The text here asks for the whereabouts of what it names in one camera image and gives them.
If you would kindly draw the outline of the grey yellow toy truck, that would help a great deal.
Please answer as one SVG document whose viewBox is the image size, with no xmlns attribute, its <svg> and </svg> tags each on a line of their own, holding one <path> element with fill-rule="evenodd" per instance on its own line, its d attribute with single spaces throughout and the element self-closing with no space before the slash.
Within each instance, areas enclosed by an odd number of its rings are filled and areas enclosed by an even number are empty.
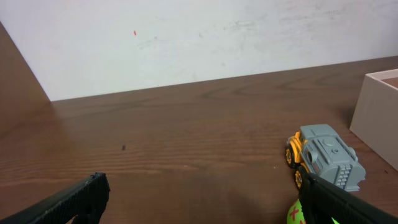
<svg viewBox="0 0 398 224">
<path fill-rule="evenodd" d="M 295 170 L 297 188 L 304 174 L 313 173 L 347 192 L 356 192 L 366 175 L 355 150 L 327 124 L 301 126 L 287 140 L 285 159 Z"/>
</svg>

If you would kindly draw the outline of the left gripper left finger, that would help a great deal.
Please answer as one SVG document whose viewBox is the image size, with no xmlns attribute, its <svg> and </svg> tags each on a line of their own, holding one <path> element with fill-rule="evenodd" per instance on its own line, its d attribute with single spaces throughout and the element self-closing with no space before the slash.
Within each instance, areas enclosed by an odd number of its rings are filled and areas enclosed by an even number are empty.
<svg viewBox="0 0 398 224">
<path fill-rule="evenodd" d="M 71 187 L 1 220 L 1 224 L 98 224 L 109 200 L 106 174 L 96 172 Z"/>
</svg>

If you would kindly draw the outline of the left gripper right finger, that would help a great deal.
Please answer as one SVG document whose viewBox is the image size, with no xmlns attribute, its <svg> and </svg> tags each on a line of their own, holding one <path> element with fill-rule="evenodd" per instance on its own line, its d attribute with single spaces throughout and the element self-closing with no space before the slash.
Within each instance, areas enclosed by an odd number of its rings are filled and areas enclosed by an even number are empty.
<svg viewBox="0 0 398 224">
<path fill-rule="evenodd" d="M 397 224 L 394 217 L 315 174 L 302 175 L 299 190 L 307 224 Z"/>
</svg>

